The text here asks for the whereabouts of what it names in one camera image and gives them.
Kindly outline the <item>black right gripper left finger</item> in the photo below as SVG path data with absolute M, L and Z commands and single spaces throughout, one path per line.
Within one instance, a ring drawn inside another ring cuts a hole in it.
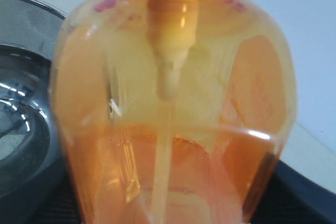
M 1 197 L 1 223 L 82 223 L 63 166 L 49 166 Z

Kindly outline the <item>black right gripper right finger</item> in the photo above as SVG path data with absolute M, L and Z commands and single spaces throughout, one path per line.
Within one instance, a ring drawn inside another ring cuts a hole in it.
M 251 223 L 335 223 L 335 193 L 279 161 Z

